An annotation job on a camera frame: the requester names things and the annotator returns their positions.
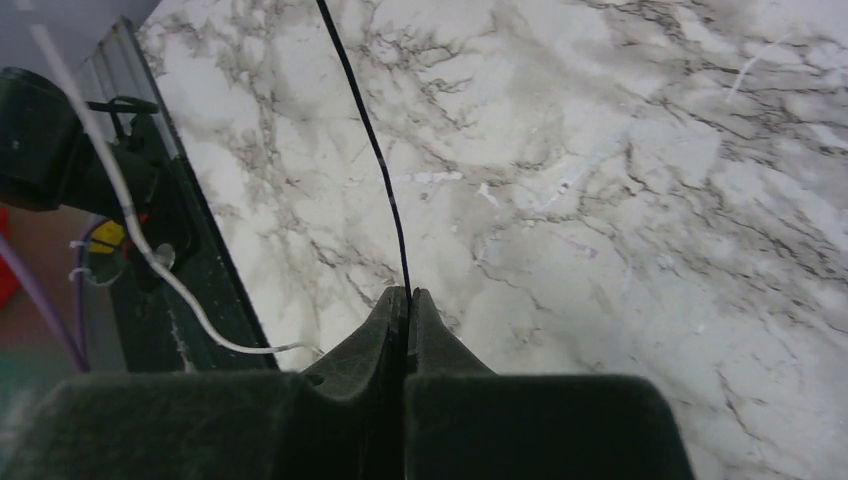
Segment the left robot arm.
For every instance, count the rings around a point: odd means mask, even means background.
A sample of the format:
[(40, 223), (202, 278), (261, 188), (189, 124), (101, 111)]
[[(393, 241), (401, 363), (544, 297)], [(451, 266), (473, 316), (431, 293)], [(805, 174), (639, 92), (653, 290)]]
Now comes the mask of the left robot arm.
[[(116, 129), (108, 141), (152, 249), (169, 245), (182, 266), (198, 248), (191, 220), (154, 116), (152, 102), (117, 96), (93, 102)], [(60, 90), (28, 70), (1, 71), (1, 200), (34, 212), (69, 206), (124, 221), (91, 140)]]

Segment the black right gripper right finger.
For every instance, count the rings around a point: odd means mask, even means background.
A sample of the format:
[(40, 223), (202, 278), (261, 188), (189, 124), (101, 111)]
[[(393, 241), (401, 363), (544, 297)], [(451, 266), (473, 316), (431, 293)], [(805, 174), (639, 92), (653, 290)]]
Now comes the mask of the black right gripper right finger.
[(404, 382), (409, 479), (690, 479), (668, 402), (615, 374), (499, 375), (413, 295)]

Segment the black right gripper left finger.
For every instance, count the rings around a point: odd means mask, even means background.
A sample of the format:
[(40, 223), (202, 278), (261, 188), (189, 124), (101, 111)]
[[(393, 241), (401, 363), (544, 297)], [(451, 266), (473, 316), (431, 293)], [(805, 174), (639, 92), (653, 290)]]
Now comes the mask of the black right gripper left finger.
[(13, 444), (5, 479), (399, 479), (408, 302), (301, 372), (84, 375), (54, 389)]

